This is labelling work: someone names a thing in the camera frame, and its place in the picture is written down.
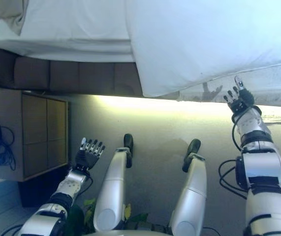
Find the black cable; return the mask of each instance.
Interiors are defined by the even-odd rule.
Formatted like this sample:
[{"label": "black cable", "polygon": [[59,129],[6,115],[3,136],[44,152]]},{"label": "black cable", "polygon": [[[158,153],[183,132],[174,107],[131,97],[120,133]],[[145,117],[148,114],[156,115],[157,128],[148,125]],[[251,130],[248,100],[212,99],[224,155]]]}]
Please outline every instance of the black cable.
[{"label": "black cable", "polygon": [[8,144],[8,146],[11,146],[14,143],[14,140],[15,140],[13,131],[10,128],[6,127],[6,126],[1,126],[1,128],[9,130],[9,132],[11,133],[12,141]]},{"label": "black cable", "polygon": [[220,165],[219,165],[219,168],[218,168],[218,173],[219,173],[219,176],[220,176],[220,180],[219,180],[219,184],[224,187],[225,189],[227,189],[228,191],[238,195],[239,197],[243,198],[243,199],[247,199],[246,196],[244,196],[243,194],[240,194],[236,191],[234,191],[233,189],[235,190],[238,190],[238,191],[243,191],[243,192],[246,192],[244,189],[239,189],[237,187],[234,187],[233,185],[229,184],[225,179],[224,177],[229,174],[231,171],[233,171],[235,169],[235,167],[232,167],[230,168],[227,172],[225,172],[223,175],[221,174],[221,168],[224,164],[228,163],[228,162],[235,162],[236,160],[226,160],[224,162],[222,162]]},{"label": "black cable", "polygon": [[0,139],[0,166],[10,166],[11,170],[16,169],[16,159],[8,144]]},{"label": "black cable", "polygon": [[243,112],[240,114],[240,116],[237,118],[237,120],[234,122],[233,127],[232,127],[232,133],[231,133],[232,142],[233,142],[233,144],[235,145],[235,147],[236,147],[239,151],[241,151],[241,148],[239,147],[239,145],[238,145],[237,142],[235,141],[234,130],[235,130],[235,127],[237,126],[237,123],[238,123],[239,120],[242,118],[242,116],[244,116],[244,114],[245,114],[249,109],[251,109],[251,108],[252,108],[252,106],[246,108],[246,110],[243,111]]},{"label": "black cable", "polygon": [[91,187],[91,185],[93,184],[93,179],[91,178],[91,176],[89,176],[89,179],[91,180],[91,183],[89,184],[89,186],[85,190],[83,190],[81,193],[79,193],[77,197],[79,197],[81,194],[86,192]]},{"label": "black cable", "polygon": [[227,186],[225,186],[225,185],[222,184],[222,179],[223,179],[228,173],[230,173],[231,171],[233,171],[234,169],[235,169],[235,167],[232,167],[232,168],[229,169],[226,173],[224,173],[224,174],[222,175],[222,177],[220,178],[219,184],[220,184],[222,187],[224,187],[225,189],[229,190],[230,192],[232,192],[232,193],[234,193],[234,194],[238,195],[239,197],[241,197],[241,198],[243,198],[243,199],[246,200],[246,199],[247,199],[246,196],[244,196],[244,195],[242,195],[242,194],[240,194],[240,193],[238,193],[238,192],[232,190],[231,188],[228,188]]},{"label": "black cable", "polygon": [[13,233],[12,233],[12,235],[11,235],[11,236],[15,236],[15,235],[16,235],[16,233],[18,233],[18,232],[21,230],[21,228],[22,228],[22,227],[18,228],[15,232],[13,232]]},{"label": "black cable", "polygon": [[222,168],[222,166],[223,166],[224,164],[226,164],[227,162],[235,162],[235,161],[236,161],[236,160],[227,160],[227,161],[222,162],[222,163],[220,164],[219,168],[218,168],[219,177],[220,177],[220,179],[222,179],[222,181],[223,181],[226,185],[228,185],[229,187],[231,187],[231,188],[233,188],[233,189],[235,189],[235,190],[238,190],[238,191],[247,193],[247,190],[244,190],[244,189],[242,189],[242,188],[235,187],[235,186],[233,186],[232,184],[228,183],[224,178],[222,178],[222,174],[221,174],[221,168]]},{"label": "black cable", "polygon": [[10,227],[9,229],[5,230],[5,232],[3,232],[3,233],[1,234],[1,236],[5,236],[9,231],[11,231],[11,230],[13,230],[13,229],[16,229],[16,228],[20,228],[20,227],[22,227],[22,226],[23,226],[23,225],[12,226],[12,227]]},{"label": "black cable", "polygon": [[206,230],[213,230],[217,233],[217,235],[221,236],[221,234],[219,234],[219,232],[217,230],[215,230],[214,228],[211,228],[211,227],[203,227],[203,229],[206,229]]}]

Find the cabinet door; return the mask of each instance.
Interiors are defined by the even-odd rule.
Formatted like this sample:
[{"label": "cabinet door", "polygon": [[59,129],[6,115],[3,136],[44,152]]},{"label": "cabinet door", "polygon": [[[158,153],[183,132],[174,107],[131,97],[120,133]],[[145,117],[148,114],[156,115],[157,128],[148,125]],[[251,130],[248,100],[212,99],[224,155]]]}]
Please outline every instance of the cabinet door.
[{"label": "cabinet door", "polygon": [[22,122],[24,176],[47,170],[47,104],[46,99],[23,94]]},{"label": "cabinet door", "polygon": [[48,167],[66,162],[65,102],[47,99]]},{"label": "cabinet door", "polygon": [[47,143],[24,145],[25,178],[47,170]]},{"label": "cabinet door", "polygon": [[46,99],[23,94],[23,143],[34,144],[47,141]]}]

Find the floor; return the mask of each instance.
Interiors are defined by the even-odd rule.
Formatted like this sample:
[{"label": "floor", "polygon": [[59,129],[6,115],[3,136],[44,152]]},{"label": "floor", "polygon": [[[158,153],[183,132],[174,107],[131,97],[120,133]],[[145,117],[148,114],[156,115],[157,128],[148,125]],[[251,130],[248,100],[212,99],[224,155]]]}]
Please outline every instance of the floor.
[{"label": "floor", "polygon": [[[74,157],[83,137],[103,141],[106,149],[91,170],[94,184],[78,204],[95,198],[116,148],[125,133],[134,137],[133,166],[126,170],[126,203],[132,215],[149,213],[148,220],[166,225],[185,182],[181,166],[192,139],[201,140],[206,158],[208,198],[204,225],[221,235],[242,235],[245,200],[219,185],[218,166],[239,155],[231,141],[231,111],[226,104],[176,102],[93,95],[65,97],[70,102],[70,153]],[[261,107],[264,114],[281,109]],[[281,152],[281,124],[268,126]],[[234,182],[234,176],[228,178]],[[203,236],[215,235],[203,231]]]}]

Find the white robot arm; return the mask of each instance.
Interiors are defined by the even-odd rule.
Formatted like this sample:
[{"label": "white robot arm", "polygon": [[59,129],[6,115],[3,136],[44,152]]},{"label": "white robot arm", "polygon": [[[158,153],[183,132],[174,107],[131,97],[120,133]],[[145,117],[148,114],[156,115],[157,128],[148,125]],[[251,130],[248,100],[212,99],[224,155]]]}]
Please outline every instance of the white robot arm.
[{"label": "white robot arm", "polygon": [[238,185],[248,192],[244,236],[281,236],[281,156],[253,96],[238,77],[235,82],[237,97],[229,91],[224,99],[241,136],[235,168]]},{"label": "white robot arm", "polygon": [[84,182],[90,178],[90,170],[102,155],[105,146],[97,140],[82,139],[74,166],[60,182],[50,200],[42,205],[23,225],[19,236],[61,236],[68,212]]}]

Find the bed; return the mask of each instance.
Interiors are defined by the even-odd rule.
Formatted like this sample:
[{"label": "bed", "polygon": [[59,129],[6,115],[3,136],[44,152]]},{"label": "bed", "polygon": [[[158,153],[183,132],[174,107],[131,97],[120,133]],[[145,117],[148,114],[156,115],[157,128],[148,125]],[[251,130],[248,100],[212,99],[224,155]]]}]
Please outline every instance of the bed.
[{"label": "bed", "polygon": [[222,102],[239,74],[258,104],[281,106],[281,0],[32,0],[20,35],[0,20],[0,48],[135,61],[145,97]]}]

